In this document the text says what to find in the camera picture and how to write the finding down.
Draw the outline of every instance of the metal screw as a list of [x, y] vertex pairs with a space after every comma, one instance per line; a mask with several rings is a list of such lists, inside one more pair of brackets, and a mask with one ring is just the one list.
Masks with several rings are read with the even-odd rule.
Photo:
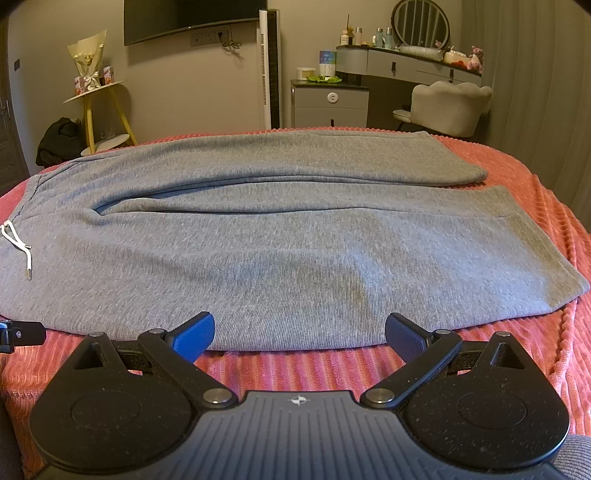
[[232, 392], [227, 388], [211, 388], [203, 394], [203, 399], [208, 403], [218, 405], [226, 403], [232, 398]]
[[365, 398], [371, 403], [388, 403], [395, 397], [396, 395], [394, 395], [394, 392], [387, 388], [372, 388], [365, 393]]

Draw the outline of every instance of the door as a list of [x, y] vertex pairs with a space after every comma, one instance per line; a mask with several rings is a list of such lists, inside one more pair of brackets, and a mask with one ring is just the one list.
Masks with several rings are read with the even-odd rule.
[[0, 196], [29, 178], [12, 115], [7, 63], [8, 18], [0, 20]]

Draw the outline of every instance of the logo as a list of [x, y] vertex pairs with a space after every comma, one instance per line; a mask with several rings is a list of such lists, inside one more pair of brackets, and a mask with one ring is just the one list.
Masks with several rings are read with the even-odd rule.
[[294, 405], [301, 407], [304, 403], [306, 403], [307, 401], [310, 401], [310, 400], [308, 398], [305, 398], [303, 395], [298, 395], [297, 397], [291, 398], [290, 401]]

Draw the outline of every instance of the pink stuffed animal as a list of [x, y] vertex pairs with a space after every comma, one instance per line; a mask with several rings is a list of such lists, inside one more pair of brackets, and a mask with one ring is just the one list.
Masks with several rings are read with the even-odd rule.
[[479, 73], [482, 73], [484, 63], [484, 51], [481, 48], [472, 46], [472, 57], [468, 62], [467, 68], [468, 70], [477, 70]]

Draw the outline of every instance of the bed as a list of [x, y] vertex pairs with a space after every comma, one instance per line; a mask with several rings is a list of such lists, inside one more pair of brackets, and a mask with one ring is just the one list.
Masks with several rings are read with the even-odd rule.
[[[485, 182], [458, 188], [507, 187], [560, 252], [582, 275], [591, 278], [589, 234], [524, 165], [483, 145], [435, 138], [459, 157], [489, 172]], [[0, 221], [17, 205], [25, 184], [0, 198]], [[571, 433], [591, 436], [591, 294], [551, 314], [503, 320], [459, 333], [465, 339], [488, 340], [497, 330], [513, 333], [544, 371], [569, 409]], [[44, 465], [28, 434], [28, 416], [36, 398], [80, 340], [77, 335], [48, 331], [45, 345], [22, 347], [12, 355], [0, 356], [1, 394], [14, 425], [27, 478]], [[206, 352], [196, 365], [238, 396], [246, 390], [352, 390], [358, 397], [399, 368], [402, 360], [381, 345], [311, 352]]]

